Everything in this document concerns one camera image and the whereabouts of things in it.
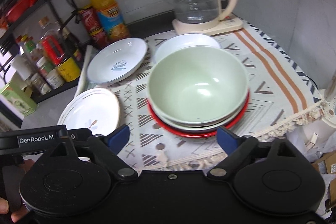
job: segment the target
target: red plate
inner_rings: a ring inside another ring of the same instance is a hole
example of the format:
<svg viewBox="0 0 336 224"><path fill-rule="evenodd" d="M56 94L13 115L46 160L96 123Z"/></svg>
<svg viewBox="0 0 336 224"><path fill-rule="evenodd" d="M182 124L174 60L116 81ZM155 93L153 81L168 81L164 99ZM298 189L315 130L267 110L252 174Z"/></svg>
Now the red plate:
<svg viewBox="0 0 336 224"><path fill-rule="evenodd" d="M243 106L241 111L238 113L238 115L231 122L229 122L227 125L225 125L226 128L233 127L243 117L243 115L245 113L245 110L247 108L247 105L248 105L249 97L250 97L250 92L248 92L248 94L247 94L245 105ZM164 123L162 120L160 120L160 118L153 111L153 109L152 109L152 107L151 107L151 105L149 104L148 101L147 101L147 105L148 105L149 112L153 116L154 120L161 127L163 127L164 129L168 130L170 133L173 133L177 136L185 137L185 138L208 138L208 137L215 136L217 134L217 130L215 130L213 132L201 133L201 134L194 134L194 133L187 133L187 132L180 131L180 130L178 130L176 128L173 128L173 127L169 126L168 124Z"/></svg>

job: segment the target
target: white bowl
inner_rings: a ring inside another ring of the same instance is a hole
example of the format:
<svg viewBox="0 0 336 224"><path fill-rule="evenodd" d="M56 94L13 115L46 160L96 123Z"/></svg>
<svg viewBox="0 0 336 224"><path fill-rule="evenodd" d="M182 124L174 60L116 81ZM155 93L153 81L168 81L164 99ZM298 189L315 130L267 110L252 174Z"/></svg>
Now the white bowl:
<svg viewBox="0 0 336 224"><path fill-rule="evenodd" d="M197 46L162 59L148 81L148 99L161 117L185 126L219 121L243 104L247 71L225 50Z"/></svg>
<svg viewBox="0 0 336 224"><path fill-rule="evenodd" d="M167 119L163 116L160 116L160 114L156 111L156 109L154 107L152 107L152 110L160 118L160 120L162 120L167 125L169 125L173 128L177 128L177 129L182 130L182 131L194 132L195 134L197 134L197 133L210 132L210 131L214 130L215 128L219 127L219 126L224 126L224 125L228 124L234 118L236 118L236 116L243 109L244 105L245 105L245 102L243 102L243 104L229 118L224 119L220 122L216 122L215 124L213 124L211 126L202 126L202 127L188 127L188 126L183 126L181 124L176 124L176 123L172 122L171 120L169 120L169 119Z"/></svg>
<svg viewBox="0 0 336 224"><path fill-rule="evenodd" d="M92 134L104 136L117 129L120 107L114 93L104 88L84 91L75 97L62 112L57 124L67 129L88 128Z"/></svg>
<svg viewBox="0 0 336 224"><path fill-rule="evenodd" d="M140 38L126 38L101 50L91 61L87 77L91 82L116 83L134 73L147 52L147 44Z"/></svg>
<svg viewBox="0 0 336 224"><path fill-rule="evenodd" d="M156 63L158 63L167 55L182 48L192 46L209 46L214 48L221 48L220 44L212 37L199 33L186 33L166 40L155 52L154 60Z"/></svg>

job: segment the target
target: kettle base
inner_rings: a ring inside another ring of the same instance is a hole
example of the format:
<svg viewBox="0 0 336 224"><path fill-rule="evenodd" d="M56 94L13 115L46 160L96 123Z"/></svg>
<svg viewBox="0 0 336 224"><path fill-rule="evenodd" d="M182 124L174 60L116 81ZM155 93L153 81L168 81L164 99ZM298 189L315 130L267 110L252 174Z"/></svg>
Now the kettle base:
<svg viewBox="0 0 336 224"><path fill-rule="evenodd" d="M210 29L207 29L207 30L196 31L195 26L198 24L186 24L186 23L180 22L178 19L174 19L172 21L172 24L177 34L202 33L206 35L215 35L215 34L221 34L221 33L226 33L226 32L232 32L235 30L239 30L243 27L243 22L241 21L241 19L235 16L234 14L230 14L223 21L220 21L216 26Z"/></svg>

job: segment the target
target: white plate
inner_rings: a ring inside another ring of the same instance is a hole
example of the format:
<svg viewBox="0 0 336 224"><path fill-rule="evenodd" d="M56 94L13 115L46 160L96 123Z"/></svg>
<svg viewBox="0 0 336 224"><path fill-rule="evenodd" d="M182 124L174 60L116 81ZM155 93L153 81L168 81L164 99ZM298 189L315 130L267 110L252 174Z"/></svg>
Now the white plate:
<svg viewBox="0 0 336 224"><path fill-rule="evenodd" d="M215 128L228 124L229 122L231 122L238 114L239 112L243 109L244 105L246 102L244 102L233 114L232 116L230 116L229 118L225 119L224 121L220 121L217 122L216 124L213 124L211 126L206 126L206 127L186 127L186 126L182 126L180 124L176 124L174 122L172 122L171 120L161 116L159 114L159 112L157 112L155 110L155 108L151 105L152 110L155 112L155 114L160 118L160 120L162 120L164 123L166 123L167 125L182 130L182 131L188 131L188 132L194 132L195 134L197 133L206 133L206 132L210 132L212 130L214 130Z"/></svg>
<svg viewBox="0 0 336 224"><path fill-rule="evenodd" d="M104 136L112 133L119 124L120 107L113 92L104 88L84 91L65 108L57 125L67 129L88 128L92 134Z"/></svg>
<svg viewBox="0 0 336 224"><path fill-rule="evenodd" d="M221 45L212 37L199 33L181 34L171 39L166 40L155 52L155 62L158 63L167 55L176 52L182 48L192 46L209 46L221 48Z"/></svg>
<svg viewBox="0 0 336 224"><path fill-rule="evenodd" d="M101 50L91 61L87 77L91 82L116 83L134 73L147 52L147 44L140 38L126 38Z"/></svg>

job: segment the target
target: countertop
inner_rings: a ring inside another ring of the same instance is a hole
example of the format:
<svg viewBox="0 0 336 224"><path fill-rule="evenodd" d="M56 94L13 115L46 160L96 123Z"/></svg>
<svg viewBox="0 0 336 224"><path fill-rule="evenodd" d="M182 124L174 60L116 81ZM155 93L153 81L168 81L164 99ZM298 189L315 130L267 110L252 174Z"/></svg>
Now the countertop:
<svg viewBox="0 0 336 224"><path fill-rule="evenodd" d="M49 127L57 125L65 107L74 98L76 88L63 91L38 104L34 113L23 119L21 129Z"/></svg>

